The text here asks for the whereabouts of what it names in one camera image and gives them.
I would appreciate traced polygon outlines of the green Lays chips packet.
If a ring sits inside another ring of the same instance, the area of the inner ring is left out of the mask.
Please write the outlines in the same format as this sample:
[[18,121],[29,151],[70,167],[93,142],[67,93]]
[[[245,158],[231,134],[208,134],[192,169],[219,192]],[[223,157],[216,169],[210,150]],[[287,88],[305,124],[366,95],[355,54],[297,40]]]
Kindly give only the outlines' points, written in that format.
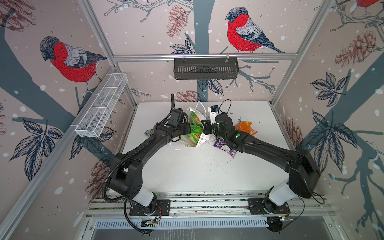
[[203,127],[201,126],[191,126],[191,133],[188,135],[188,139],[192,141],[195,145],[198,143],[201,134],[203,133]]

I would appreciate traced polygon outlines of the green corn snack packet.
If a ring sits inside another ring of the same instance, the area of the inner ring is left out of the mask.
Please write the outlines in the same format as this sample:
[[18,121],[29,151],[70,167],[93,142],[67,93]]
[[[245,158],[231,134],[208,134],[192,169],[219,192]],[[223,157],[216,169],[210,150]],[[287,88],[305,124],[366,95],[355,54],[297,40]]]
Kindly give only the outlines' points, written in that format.
[[190,120],[192,125],[200,126],[200,127],[202,126],[201,120],[199,119],[199,117],[195,112],[191,113]]

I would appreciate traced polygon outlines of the white printed paper bag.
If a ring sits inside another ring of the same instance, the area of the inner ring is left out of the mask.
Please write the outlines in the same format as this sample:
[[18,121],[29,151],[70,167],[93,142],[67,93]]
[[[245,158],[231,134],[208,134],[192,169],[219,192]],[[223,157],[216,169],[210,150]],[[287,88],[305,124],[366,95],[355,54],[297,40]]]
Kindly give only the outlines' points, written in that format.
[[210,123],[210,117],[208,116],[206,107],[201,102],[197,102],[195,107],[189,107],[186,114],[188,117],[187,123],[190,126],[191,132],[181,136],[180,142],[183,146],[176,145],[176,142],[170,142],[171,148],[176,151],[185,148],[197,148],[214,139],[213,134],[203,133],[203,120],[207,120],[208,123]]

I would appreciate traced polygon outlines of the purple snack packet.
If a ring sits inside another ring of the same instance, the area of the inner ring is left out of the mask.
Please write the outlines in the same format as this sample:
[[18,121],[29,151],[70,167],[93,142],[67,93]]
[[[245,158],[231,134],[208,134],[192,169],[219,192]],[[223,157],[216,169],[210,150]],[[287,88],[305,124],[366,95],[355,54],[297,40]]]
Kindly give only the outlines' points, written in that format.
[[214,147],[217,148],[217,149],[220,149],[222,151],[225,151],[227,154],[229,154],[233,159],[235,158],[235,155],[237,153],[236,150],[232,150],[229,146],[227,146],[225,144],[225,142],[218,138],[216,139],[215,143],[214,143]]

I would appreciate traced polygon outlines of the orange chips packet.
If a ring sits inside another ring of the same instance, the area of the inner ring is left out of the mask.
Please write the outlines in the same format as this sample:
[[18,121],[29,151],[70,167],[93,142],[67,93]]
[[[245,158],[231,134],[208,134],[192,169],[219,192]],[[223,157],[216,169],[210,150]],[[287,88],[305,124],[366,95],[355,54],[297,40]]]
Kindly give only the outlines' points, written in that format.
[[248,133],[251,136],[254,136],[255,134],[258,133],[257,131],[255,131],[252,128],[252,123],[251,122],[241,122],[241,123],[238,123],[235,126],[235,129],[238,130],[238,131],[242,131],[242,132]]

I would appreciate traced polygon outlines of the teal red candy packet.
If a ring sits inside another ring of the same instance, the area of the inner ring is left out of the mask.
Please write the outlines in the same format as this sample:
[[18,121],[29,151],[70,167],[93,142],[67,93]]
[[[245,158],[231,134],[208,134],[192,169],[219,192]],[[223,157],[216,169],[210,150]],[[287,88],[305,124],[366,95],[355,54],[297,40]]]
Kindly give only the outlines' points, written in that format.
[[145,131],[145,136],[147,137],[150,137],[154,134],[154,130],[153,129],[148,129]]

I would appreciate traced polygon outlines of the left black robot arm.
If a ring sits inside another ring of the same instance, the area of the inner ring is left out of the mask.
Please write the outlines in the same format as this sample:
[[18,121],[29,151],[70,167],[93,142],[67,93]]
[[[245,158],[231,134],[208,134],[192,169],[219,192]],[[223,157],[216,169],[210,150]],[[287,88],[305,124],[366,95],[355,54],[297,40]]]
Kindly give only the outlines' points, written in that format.
[[154,126],[154,133],[148,139],[111,159],[109,173],[102,184],[102,198],[108,203],[127,200],[154,211],[157,196],[143,187],[143,167],[162,147],[190,133],[187,114],[182,109],[170,110],[168,116]]

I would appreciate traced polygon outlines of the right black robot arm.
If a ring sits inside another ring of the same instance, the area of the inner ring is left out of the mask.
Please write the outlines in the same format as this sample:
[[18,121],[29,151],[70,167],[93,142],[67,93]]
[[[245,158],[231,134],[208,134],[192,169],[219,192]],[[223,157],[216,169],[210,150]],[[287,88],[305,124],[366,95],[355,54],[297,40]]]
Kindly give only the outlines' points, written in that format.
[[259,157],[289,174],[287,180],[271,187],[263,199],[264,208],[268,213],[295,197],[313,197],[321,173],[308,151],[283,149],[236,130],[232,119],[226,113],[216,116],[214,124],[209,120],[202,120],[202,125],[204,134],[213,133],[231,150]]

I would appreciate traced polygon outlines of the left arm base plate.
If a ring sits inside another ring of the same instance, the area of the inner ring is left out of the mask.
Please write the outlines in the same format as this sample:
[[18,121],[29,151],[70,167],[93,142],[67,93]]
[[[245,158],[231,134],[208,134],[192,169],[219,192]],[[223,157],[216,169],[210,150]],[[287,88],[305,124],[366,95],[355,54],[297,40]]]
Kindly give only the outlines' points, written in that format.
[[171,209],[170,200],[156,200],[151,202],[148,207],[140,204],[133,204],[130,207],[130,217],[151,217],[151,216],[169,216]]

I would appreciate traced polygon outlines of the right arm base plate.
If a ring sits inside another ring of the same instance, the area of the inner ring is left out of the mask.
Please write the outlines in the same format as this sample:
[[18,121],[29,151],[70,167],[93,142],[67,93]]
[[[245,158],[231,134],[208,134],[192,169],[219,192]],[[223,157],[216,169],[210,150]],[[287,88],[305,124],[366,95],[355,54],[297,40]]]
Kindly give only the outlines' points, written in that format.
[[248,199],[248,210],[252,215],[290,215],[291,211],[287,203],[278,206],[269,199]]

